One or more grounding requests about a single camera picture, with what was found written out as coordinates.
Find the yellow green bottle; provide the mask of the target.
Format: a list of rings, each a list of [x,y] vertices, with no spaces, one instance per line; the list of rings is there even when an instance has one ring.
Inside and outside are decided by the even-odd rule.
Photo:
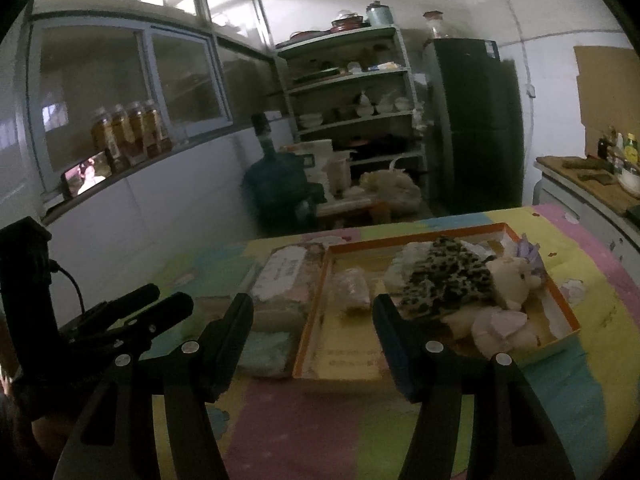
[[[628,133],[624,144],[624,155],[627,162],[639,165],[639,142],[636,136]]]

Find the orange rimmed cardboard box lid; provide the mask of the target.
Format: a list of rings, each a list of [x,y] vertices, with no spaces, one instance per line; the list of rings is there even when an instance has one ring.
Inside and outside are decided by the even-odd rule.
[[[388,382],[372,318],[380,295],[413,335],[462,356],[505,351],[527,365],[565,350],[580,325],[524,245],[499,222],[329,248],[294,378],[343,389]]]

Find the amber bottle four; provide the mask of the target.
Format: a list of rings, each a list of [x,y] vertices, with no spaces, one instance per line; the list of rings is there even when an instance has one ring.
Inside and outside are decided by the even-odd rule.
[[[166,132],[155,103],[147,100],[143,103],[144,147],[149,158],[168,153],[171,140]]]

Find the white printed carton box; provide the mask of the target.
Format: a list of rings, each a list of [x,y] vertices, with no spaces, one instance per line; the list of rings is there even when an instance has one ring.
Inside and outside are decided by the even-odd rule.
[[[314,302],[326,250],[304,243],[275,249],[250,289],[256,332],[298,332]]]

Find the amber bottle one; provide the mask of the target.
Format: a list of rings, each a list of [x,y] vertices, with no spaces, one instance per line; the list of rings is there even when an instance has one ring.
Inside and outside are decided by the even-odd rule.
[[[111,161],[113,171],[120,170],[120,151],[114,136],[112,118],[104,107],[96,110],[96,117],[93,119],[91,134],[94,145],[99,151],[106,151],[108,159]]]

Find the brown cardboard wall sheet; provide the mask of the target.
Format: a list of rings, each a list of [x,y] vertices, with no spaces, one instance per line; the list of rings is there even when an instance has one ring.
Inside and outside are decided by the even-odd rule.
[[[601,138],[612,131],[639,139],[639,57],[616,47],[574,47],[580,120],[585,128],[585,154],[596,157]]]

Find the blue water jug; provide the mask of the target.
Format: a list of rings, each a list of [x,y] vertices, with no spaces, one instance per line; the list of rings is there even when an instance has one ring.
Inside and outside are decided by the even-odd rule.
[[[264,113],[254,114],[252,124],[264,156],[247,169],[244,184],[258,224],[268,236],[302,232],[312,213],[303,159],[276,151]]]

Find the black refrigerator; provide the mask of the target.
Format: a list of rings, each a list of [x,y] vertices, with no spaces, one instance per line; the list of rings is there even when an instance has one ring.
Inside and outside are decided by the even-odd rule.
[[[521,205],[524,132],[518,75],[495,41],[436,39],[424,49],[434,114],[436,204],[448,214]]]

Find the light green pot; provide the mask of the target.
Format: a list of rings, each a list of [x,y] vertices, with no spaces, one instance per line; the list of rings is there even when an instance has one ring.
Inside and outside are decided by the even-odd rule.
[[[389,6],[375,0],[367,6],[367,17],[371,26],[388,26],[394,24],[393,13]]]

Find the red lidded pot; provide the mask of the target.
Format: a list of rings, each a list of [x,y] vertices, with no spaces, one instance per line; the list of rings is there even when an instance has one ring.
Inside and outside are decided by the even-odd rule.
[[[331,22],[330,32],[346,32],[358,28],[363,28],[363,17],[356,12],[341,10]]]

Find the grey metal shelf rack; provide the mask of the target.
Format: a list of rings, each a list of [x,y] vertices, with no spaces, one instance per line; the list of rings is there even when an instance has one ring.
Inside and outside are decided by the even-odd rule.
[[[348,156],[352,182],[395,168],[422,188],[423,136],[404,37],[395,25],[296,38],[277,48],[298,142],[329,141]]]

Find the light green soft pack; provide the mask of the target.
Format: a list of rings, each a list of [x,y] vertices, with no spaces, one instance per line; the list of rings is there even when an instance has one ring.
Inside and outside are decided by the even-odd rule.
[[[253,377],[285,377],[294,353],[295,338],[291,333],[251,332],[241,353],[238,370]]]

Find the glass jar on fridge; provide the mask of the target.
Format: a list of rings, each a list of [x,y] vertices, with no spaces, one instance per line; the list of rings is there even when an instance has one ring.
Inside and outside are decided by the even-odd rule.
[[[428,36],[431,39],[442,39],[447,36],[444,26],[444,14],[442,11],[426,11],[423,14],[426,21]]]

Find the amber bottle two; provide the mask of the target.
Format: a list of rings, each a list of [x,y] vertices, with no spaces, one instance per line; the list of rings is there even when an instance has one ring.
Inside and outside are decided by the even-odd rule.
[[[134,164],[134,133],[131,130],[129,118],[124,107],[116,104],[112,113],[112,128],[117,144],[122,154],[128,159],[129,165]]]

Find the leopard print cloth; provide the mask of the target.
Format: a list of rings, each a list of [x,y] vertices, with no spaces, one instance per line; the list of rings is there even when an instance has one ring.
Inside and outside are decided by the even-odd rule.
[[[434,240],[431,252],[413,273],[413,283],[417,280],[424,283],[424,292],[401,297],[398,304],[406,320],[440,321],[469,304],[484,306],[497,299],[486,263],[451,237]]]

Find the phone with lit screen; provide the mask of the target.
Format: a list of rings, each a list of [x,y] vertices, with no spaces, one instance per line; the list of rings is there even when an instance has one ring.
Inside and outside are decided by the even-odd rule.
[[[112,175],[110,154],[107,150],[97,152],[62,172],[63,196],[66,200],[76,198]]]

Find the white bowl on counter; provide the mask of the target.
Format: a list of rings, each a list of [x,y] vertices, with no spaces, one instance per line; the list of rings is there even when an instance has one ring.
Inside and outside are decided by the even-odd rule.
[[[620,186],[631,196],[640,197],[640,176],[631,170],[623,168],[617,175]]]

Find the grey framed interior window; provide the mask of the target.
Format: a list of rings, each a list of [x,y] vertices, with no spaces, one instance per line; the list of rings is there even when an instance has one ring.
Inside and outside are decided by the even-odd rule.
[[[104,143],[99,110],[153,102],[175,144],[232,125],[212,35],[142,20],[57,16],[32,21],[26,96],[43,192]]]

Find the yellowish plastic bag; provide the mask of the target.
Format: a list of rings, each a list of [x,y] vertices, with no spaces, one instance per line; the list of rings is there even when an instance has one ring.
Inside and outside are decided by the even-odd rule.
[[[399,169],[366,172],[359,185],[398,214],[418,212],[422,203],[421,189]]]

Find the white plush bunny toy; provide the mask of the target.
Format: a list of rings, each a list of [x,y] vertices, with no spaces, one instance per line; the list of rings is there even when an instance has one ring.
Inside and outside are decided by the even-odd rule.
[[[540,346],[539,336],[523,306],[542,284],[526,258],[501,256],[488,261],[494,286],[494,306],[467,304],[442,318],[454,340],[471,337],[485,358],[498,353],[529,352]]]

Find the amber bottle three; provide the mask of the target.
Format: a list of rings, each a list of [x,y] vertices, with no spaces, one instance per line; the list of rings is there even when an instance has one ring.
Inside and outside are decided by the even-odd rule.
[[[142,162],[146,159],[144,150],[144,111],[142,105],[136,101],[129,104],[127,108],[129,123],[134,134],[134,160]]]

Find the kitchen counter with board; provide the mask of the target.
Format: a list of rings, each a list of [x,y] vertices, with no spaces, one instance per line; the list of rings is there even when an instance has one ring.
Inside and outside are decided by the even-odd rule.
[[[538,157],[541,171],[536,185],[536,204],[555,204],[589,231],[613,256],[637,272],[639,266],[639,221],[628,210],[639,206],[616,177],[604,170],[567,168],[579,157]]]

